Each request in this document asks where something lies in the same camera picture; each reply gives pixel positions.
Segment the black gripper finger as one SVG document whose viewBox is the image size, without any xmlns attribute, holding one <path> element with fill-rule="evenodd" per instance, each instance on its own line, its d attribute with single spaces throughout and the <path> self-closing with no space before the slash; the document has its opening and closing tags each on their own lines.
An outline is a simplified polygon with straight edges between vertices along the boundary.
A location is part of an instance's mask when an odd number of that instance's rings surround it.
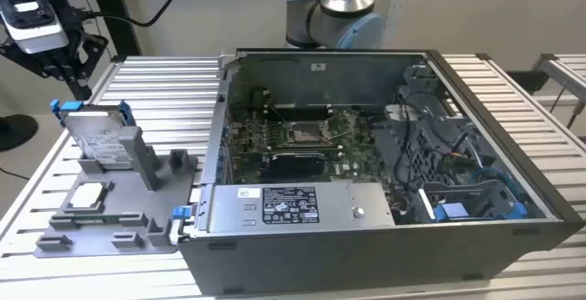
<svg viewBox="0 0 586 300">
<path fill-rule="evenodd" d="M 75 98 L 80 98 L 80 55 L 67 49 L 52 49 L 27 54 L 17 44 L 1 44 L 1 56 L 41 78 L 55 78 L 64 82 Z"/>
<path fill-rule="evenodd" d="M 85 52 L 87 59 L 84 62 L 79 60 L 75 66 L 77 84 L 80 86 L 80 94 L 75 96 L 76 98 L 91 98 L 92 96 L 89 78 L 107 49 L 107 45 L 108 40 L 103 36 L 89 34 L 81 36 L 80 49 Z"/>
</svg>

